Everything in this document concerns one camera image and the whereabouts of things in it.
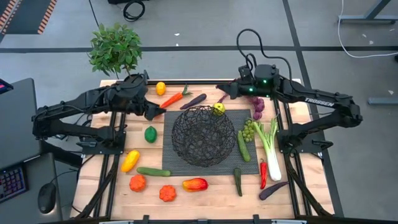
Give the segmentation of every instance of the wooden table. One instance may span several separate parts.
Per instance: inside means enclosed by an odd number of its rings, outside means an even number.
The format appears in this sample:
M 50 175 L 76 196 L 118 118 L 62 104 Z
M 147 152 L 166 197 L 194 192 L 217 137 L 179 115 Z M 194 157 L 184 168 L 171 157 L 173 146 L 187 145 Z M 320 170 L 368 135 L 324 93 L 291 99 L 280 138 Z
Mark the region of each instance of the wooden table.
M 103 80 L 101 86 L 111 85 L 115 81 Z M 168 85 L 166 94 L 158 96 L 155 92 L 155 86 L 149 86 L 146 98 L 154 103 L 161 104 L 170 96 L 181 92 L 183 85 Z M 169 106 L 168 110 L 179 110 L 179 108 L 190 101 L 193 97 L 201 93 L 207 94 L 207 99 L 203 105 L 212 105 L 222 96 L 221 90 L 215 89 L 214 85 L 190 85 L 188 90 L 193 93 Z M 275 116 L 273 102 L 265 99 L 266 109 L 263 112 L 261 121 L 265 127 L 269 128 L 271 118 Z M 225 99 L 227 110 L 250 109 L 250 105 L 244 98 L 235 100 Z M 310 120 L 307 105 L 305 103 L 294 103 L 290 105 L 292 119 L 295 123 L 306 123 Z M 110 113 L 97 114 L 93 117 L 92 126 L 102 127 L 109 125 Z M 119 163 L 116 188 L 114 192 L 114 202 L 112 207 L 112 220 L 142 220 L 143 215 L 149 215 L 151 220 L 187 220 L 187 219 L 252 219 L 254 214 L 259 214 L 260 218 L 293 218 L 293 210 L 290 199 L 289 187 L 285 186 L 279 189 L 265 201 L 258 199 L 260 190 L 259 175 L 243 175 L 242 190 L 243 197 L 236 193 L 236 187 L 232 175 L 214 175 L 203 176 L 208 183 L 209 188 L 206 191 L 188 193 L 182 189 L 183 180 L 194 177 L 151 177 L 146 176 L 147 187 L 143 192 L 133 192 L 129 189 L 130 178 L 137 174 L 136 167 L 146 166 L 162 168 L 162 145 L 163 145 L 163 127 L 164 114 L 156 117 L 153 121 L 147 121 L 143 116 L 133 114 L 127 115 L 127 138 L 124 154 L 121 155 Z M 148 126 L 156 128 L 158 138 L 155 143 L 150 144 L 144 139 L 144 131 Z M 257 158 L 266 158 L 262 142 L 258 136 L 255 137 Z M 120 165 L 127 153 L 131 150 L 138 150 L 141 153 L 140 159 L 135 168 L 128 172 L 120 172 Z M 287 174 L 283 156 L 277 153 L 279 167 L 282 172 L 282 180 L 287 180 Z M 322 204 L 324 209 L 333 213 L 328 186 L 323 171 L 322 162 L 319 158 L 311 154 L 301 154 L 303 172 L 308 189 L 315 198 Z M 90 201 L 98 188 L 100 178 L 102 155 L 97 155 L 88 161 L 81 169 L 78 185 L 76 188 L 73 205 L 82 210 Z M 267 187 L 275 184 L 268 177 Z M 173 185 L 177 190 L 177 198 L 173 202 L 165 203 L 159 199 L 159 190 L 163 185 Z M 303 200 L 299 188 L 298 202 L 300 212 L 303 214 Z M 102 200 L 100 215 L 104 215 L 108 193 L 105 192 Z M 77 212 L 72 210 L 71 216 L 74 217 Z

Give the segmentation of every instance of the black mesh bowl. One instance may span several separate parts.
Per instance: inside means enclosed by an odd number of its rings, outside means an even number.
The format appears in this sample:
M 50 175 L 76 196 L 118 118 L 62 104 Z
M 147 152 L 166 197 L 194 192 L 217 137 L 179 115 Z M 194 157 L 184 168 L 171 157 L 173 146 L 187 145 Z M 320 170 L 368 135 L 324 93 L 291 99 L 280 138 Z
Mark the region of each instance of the black mesh bowl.
M 235 142 L 232 122 L 210 106 L 187 109 L 173 125 L 173 149 L 191 165 L 209 167 L 219 164 L 229 156 Z

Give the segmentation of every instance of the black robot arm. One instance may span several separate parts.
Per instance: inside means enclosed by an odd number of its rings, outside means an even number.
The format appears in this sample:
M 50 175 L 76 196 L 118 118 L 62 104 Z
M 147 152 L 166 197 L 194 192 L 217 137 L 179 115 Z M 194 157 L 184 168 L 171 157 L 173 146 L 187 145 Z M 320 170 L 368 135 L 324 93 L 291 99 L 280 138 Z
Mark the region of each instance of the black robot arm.
M 288 130 L 282 130 L 284 144 L 297 147 L 310 133 L 335 126 L 355 127 L 362 122 L 359 106 L 354 103 L 352 96 L 305 88 L 300 83 L 279 75 L 275 65 L 258 65 L 254 74 L 248 66 L 242 66 L 239 73 L 241 78 L 217 86 L 228 93 L 231 99 L 239 96 L 263 96 L 284 103 L 302 101 L 335 109 L 328 116 L 305 124 L 293 124 Z
M 157 104 L 147 101 L 146 93 L 146 76 L 136 75 L 121 83 L 84 92 L 74 100 L 41 107 L 32 117 L 33 134 L 39 139 L 65 134 L 95 138 L 99 142 L 113 141 L 116 134 L 113 127 L 84 127 L 63 123 L 60 119 L 79 113 L 98 114 L 112 111 L 144 115 L 146 119 L 152 120 L 155 116 L 166 112 Z

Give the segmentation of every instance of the red chili pepper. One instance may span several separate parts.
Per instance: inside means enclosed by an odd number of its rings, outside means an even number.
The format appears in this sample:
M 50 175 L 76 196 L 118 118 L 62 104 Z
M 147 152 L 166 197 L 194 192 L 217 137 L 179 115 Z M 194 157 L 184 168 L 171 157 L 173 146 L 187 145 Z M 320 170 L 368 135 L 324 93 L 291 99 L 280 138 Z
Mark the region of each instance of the red chili pepper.
M 267 183 L 267 163 L 264 162 L 263 159 L 261 159 L 260 171 L 261 171 L 261 187 L 260 187 L 260 189 L 264 189 L 264 187 L 266 187 L 266 183 Z

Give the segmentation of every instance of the celery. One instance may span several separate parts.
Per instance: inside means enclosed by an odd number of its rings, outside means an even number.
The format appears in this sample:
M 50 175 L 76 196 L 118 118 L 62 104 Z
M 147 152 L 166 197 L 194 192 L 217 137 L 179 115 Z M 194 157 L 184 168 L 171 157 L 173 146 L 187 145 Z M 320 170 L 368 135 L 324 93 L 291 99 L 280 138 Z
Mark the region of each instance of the celery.
M 261 138 L 262 144 L 264 145 L 264 150 L 267 155 L 268 171 L 269 176 L 273 181 L 281 180 L 282 174 L 280 173 L 278 159 L 275 152 L 275 134 L 278 130 L 278 122 L 276 118 L 271 119 L 271 130 L 266 133 L 264 131 L 262 124 L 257 124 L 254 122 L 254 128 L 256 129 L 258 135 Z

